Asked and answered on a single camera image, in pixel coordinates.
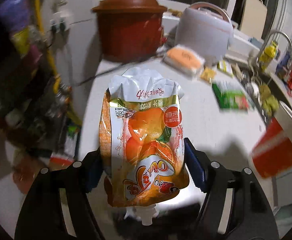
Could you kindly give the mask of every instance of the yellow bottle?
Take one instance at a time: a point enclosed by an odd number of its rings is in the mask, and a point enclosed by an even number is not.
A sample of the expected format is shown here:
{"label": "yellow bottle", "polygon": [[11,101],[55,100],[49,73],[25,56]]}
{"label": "yellow bottle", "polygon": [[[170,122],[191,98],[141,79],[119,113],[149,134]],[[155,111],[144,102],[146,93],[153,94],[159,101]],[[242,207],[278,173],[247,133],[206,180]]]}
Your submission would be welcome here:
{"label": "yellow bottle", "polygon": [[268,67],[272,59],[276,56],[276,53],[277,53],[277,42],[272,41],[272,44],[267,46],[264,49],[261,57],[259,58],[262,71],[264,71]]}

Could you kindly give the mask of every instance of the rice cooker handle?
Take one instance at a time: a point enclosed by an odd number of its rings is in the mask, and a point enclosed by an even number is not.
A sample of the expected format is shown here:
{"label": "rice cooker handle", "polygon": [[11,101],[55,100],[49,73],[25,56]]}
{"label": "rice cooker handle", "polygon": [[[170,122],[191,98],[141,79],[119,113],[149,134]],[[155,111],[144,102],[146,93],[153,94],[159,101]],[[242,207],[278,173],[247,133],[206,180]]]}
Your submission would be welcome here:
{"label": "rice cooker handle", "polygon": [[224,21],[229,22],[230,24],[232,24],[230,18],[227,15],[227,13],[224,12],[221,8],[219,8],[218,6],[216,6],[214,4],[211,4],[211,3],[208,3],[208,2],[197,2],[197,3],[193,3],[189,8],[199,9],[199,8],[203,8],[203,7],[214,9],[215,11],[217,11],[223,17]]}

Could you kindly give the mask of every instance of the purple plastic bag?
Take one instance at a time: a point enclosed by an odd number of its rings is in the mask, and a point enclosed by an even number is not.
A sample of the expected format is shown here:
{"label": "purple plastic bag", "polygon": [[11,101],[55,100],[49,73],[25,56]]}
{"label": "purple plastic bag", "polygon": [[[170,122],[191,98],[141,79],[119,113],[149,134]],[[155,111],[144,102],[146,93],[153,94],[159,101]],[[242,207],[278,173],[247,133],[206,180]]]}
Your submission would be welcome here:
{"label": "purple plastic bag", "polygon": [[0,20],[10,34],[25,29],[30,22],[28,0],[0,0]]}

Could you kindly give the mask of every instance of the orange and white package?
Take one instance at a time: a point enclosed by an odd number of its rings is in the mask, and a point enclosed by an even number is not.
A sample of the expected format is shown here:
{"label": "orange and white package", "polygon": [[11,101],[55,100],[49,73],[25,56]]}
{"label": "orange and white package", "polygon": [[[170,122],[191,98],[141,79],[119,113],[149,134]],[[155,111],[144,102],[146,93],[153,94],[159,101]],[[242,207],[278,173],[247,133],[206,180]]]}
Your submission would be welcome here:
{"label": "orange and white package", "polygon": [[149,206],[188,186],[182,96],[177,82],[155,70],[134,67],[111,79],[99,142],[112,206]]}

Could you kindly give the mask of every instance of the red and white container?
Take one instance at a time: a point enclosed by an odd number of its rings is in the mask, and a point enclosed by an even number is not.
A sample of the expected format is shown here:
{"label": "red and white container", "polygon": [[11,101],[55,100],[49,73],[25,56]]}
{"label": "red and white container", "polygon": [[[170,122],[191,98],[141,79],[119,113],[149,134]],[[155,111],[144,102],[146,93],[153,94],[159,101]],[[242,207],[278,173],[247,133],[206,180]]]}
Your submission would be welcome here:
{"label": "red and white container", "polygon": [[258,173],[268,178],[292,166],[292,111],[283,102],[252,151]]}

